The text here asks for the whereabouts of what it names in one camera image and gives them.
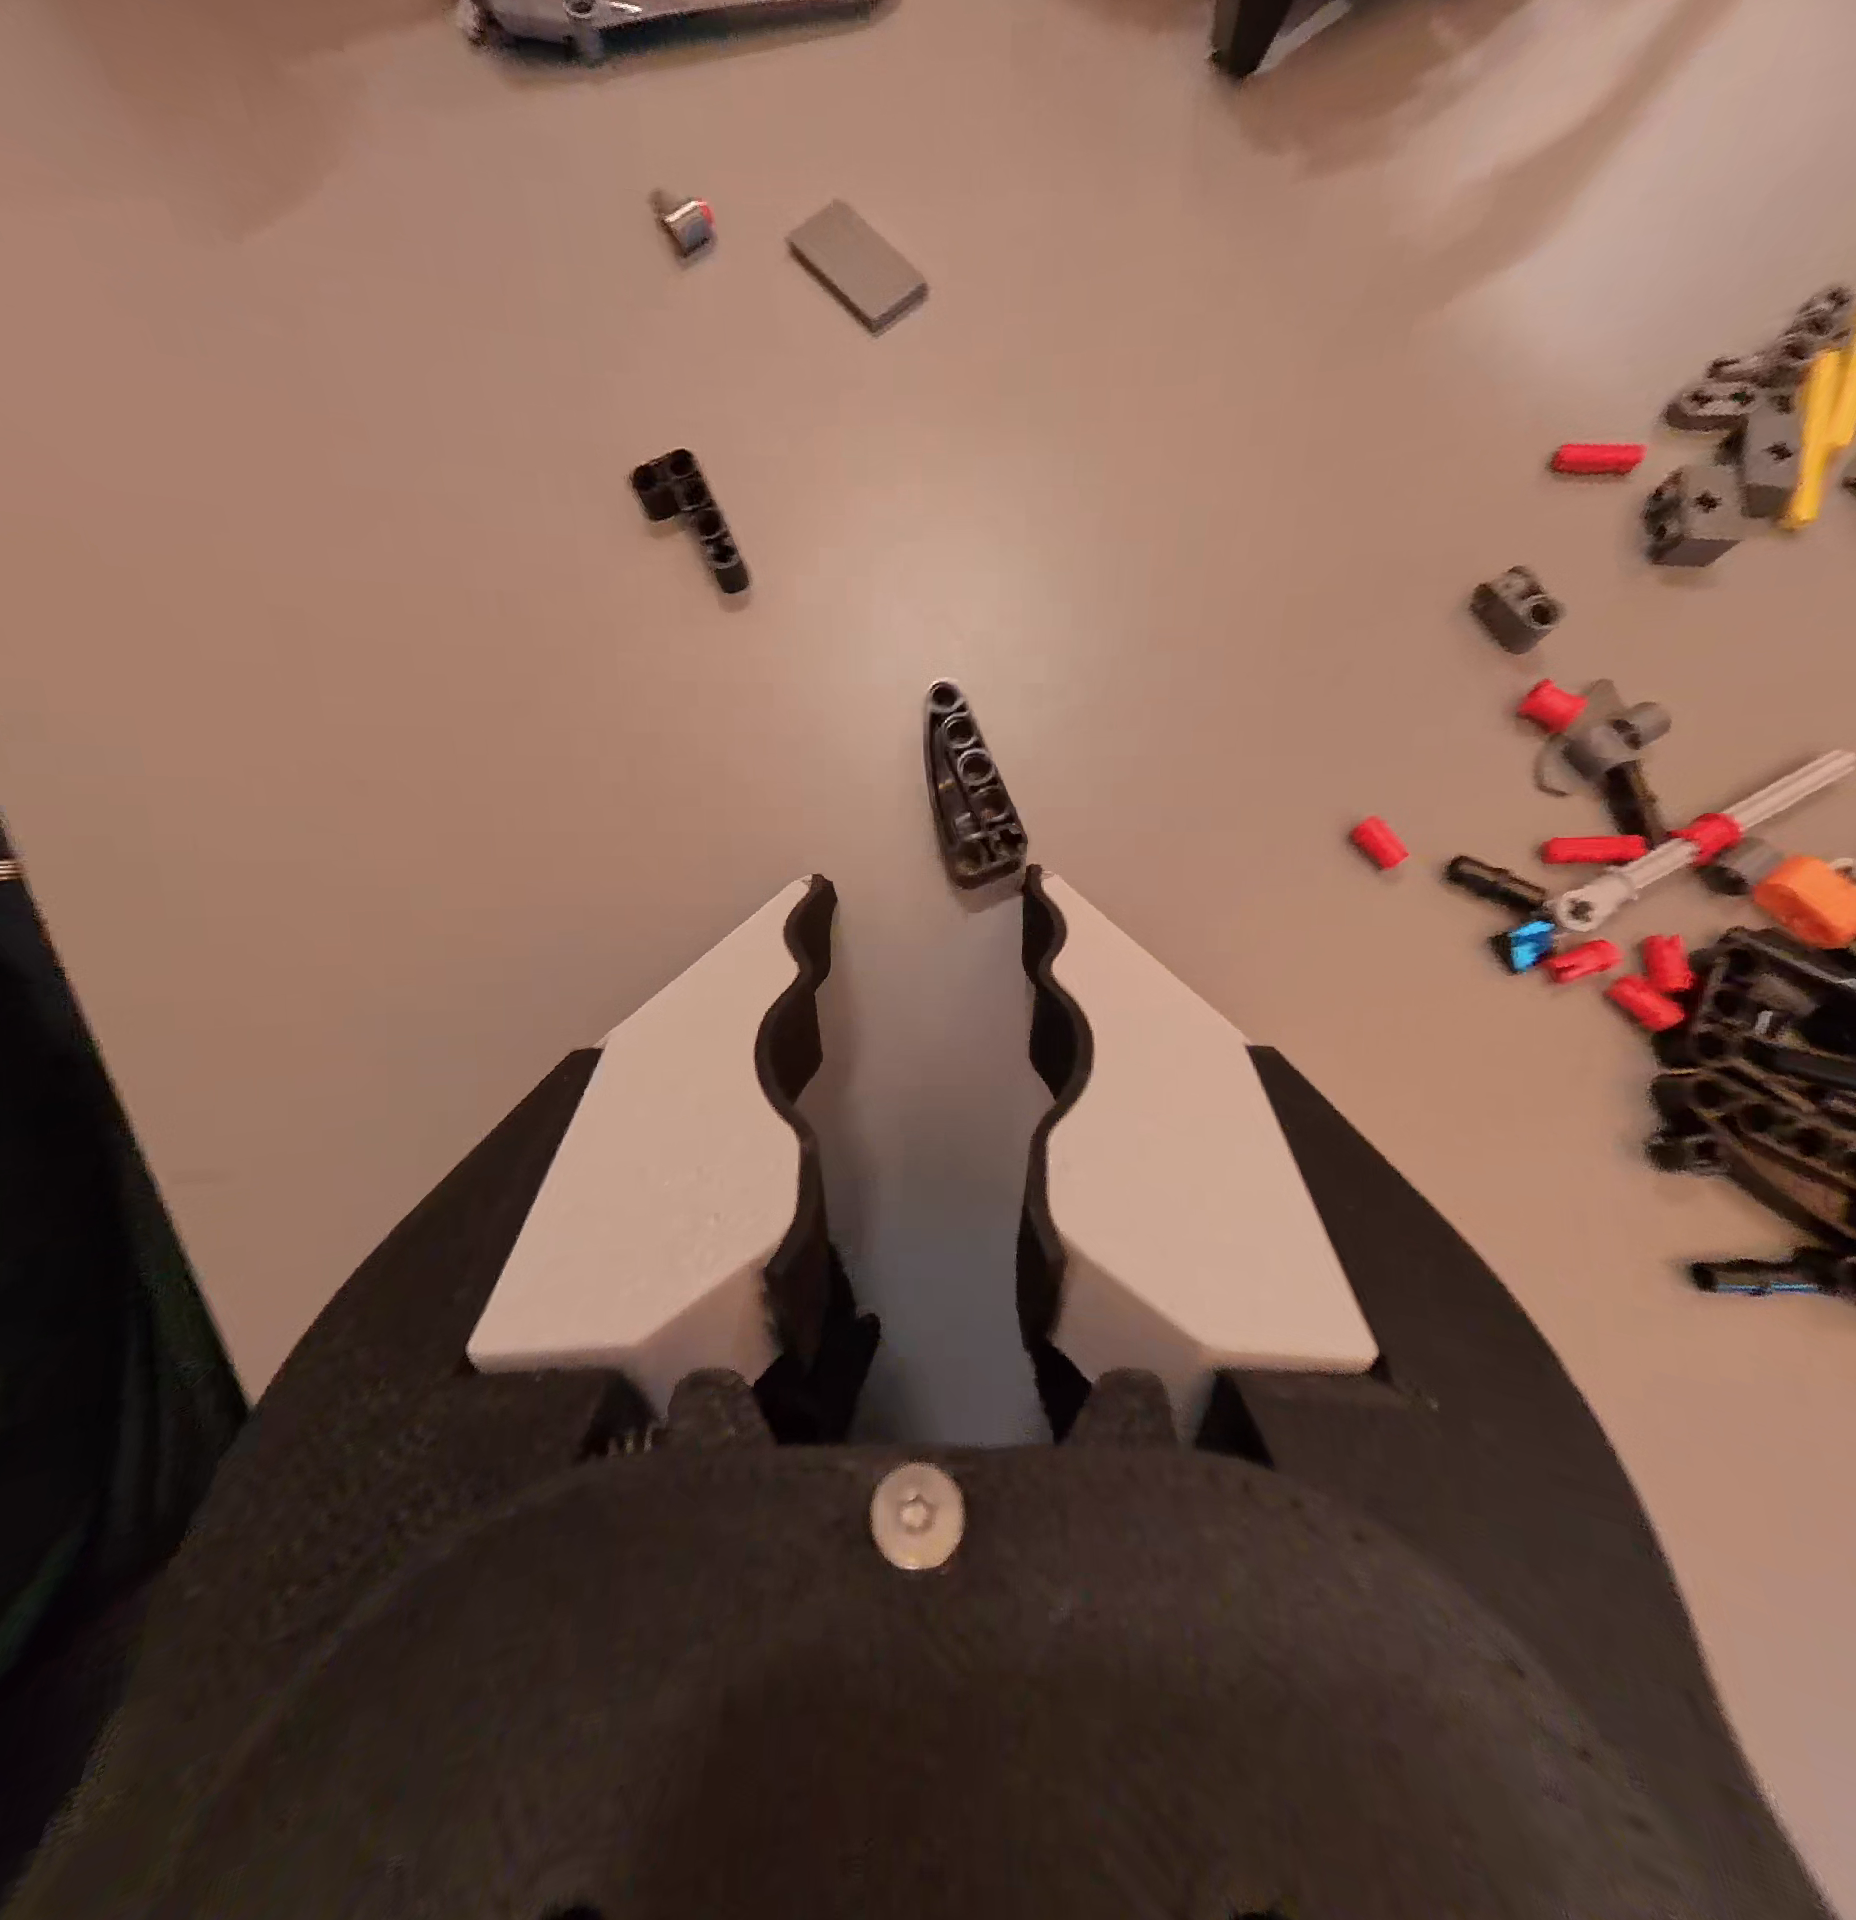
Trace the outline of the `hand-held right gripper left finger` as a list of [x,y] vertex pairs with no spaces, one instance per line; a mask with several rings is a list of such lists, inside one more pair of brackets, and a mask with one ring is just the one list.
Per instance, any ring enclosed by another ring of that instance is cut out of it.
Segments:
[[787,1442],[837,1442],[879,1340],[833,1247],[801,1098],[837,893],[782,887],[609,1030],[466,1342],[475,1372],[610,1372],[663,1412],[732,1372]]

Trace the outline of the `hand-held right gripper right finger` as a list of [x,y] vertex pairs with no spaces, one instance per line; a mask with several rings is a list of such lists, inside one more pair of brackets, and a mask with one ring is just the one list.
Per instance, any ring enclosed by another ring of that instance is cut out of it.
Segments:
[[1360,1378],[1382,1359],[1249,1038],[1077,887],[1024,878],[1031,1141],[1017,1316],[1063,1439],[1109,1372],[1197,1436],[1234,1372]]

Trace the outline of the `pile of lego pieces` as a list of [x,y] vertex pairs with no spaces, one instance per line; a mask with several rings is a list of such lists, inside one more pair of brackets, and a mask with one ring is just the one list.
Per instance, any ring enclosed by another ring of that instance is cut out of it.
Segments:
[[[1856,493],[1856,288],[1822,288],[1767,344],[1712,361],[1665,423],[1711,446],[1645,498],[1648,563],[1699,570],[1812,525],[1831,481]],[[1562,887],[1471,855],[1444,881],[1507,916],[1492,936],[1507,972],[1594,980],[1648,1038],[1655,1167],[1731,1183],[1806,1233],[1790,1256],[1693,1261],[1690,1283],[1856,1307],[1856,855],[1772,838],[1851,779],[1856,754],[1812,756],[1682,820],[1651,782],[1672,724],[1658,702],[1543,678],[1516,716],[1538,742],[1538,787],[1594,796],[1611,828],[1541,843]]]

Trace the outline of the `dark grey lego tile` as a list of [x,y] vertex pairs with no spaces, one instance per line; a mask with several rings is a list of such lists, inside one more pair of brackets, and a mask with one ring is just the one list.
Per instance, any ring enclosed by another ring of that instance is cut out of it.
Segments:
[[920,310],[930,293],[926,277],[843,199],[803,218],[787,247],[871,336]]

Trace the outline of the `grey winged lego subassembly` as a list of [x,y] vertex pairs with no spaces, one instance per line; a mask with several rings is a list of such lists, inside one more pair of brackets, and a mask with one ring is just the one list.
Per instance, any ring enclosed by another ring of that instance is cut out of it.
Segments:
[[879,3],[453,3],[473,47],[532,47],[582,65],[696,37],[867,22]]

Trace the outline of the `black angled lego beam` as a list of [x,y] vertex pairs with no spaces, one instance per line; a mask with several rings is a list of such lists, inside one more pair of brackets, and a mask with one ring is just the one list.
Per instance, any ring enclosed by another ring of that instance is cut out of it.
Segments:
[[749,563],[719,507],[698,458],[677,446],[627,472],[627,488],[652,524],[679,525],[701,552],[712,584],[730,596],[751,587]]

